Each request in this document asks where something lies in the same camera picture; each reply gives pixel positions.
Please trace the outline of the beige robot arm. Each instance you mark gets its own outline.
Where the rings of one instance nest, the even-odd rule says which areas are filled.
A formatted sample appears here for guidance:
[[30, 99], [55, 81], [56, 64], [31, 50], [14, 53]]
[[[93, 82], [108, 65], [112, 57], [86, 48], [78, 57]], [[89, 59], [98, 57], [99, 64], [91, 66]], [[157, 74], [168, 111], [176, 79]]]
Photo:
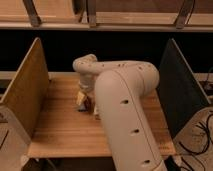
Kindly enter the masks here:
[[79, 87], [95, 95], [116, 171], [167, 171], [144, 113], [141, 98], [159, 84], [156, 67], [145, 61], [104, 61], [93, 54], [73, 61]]

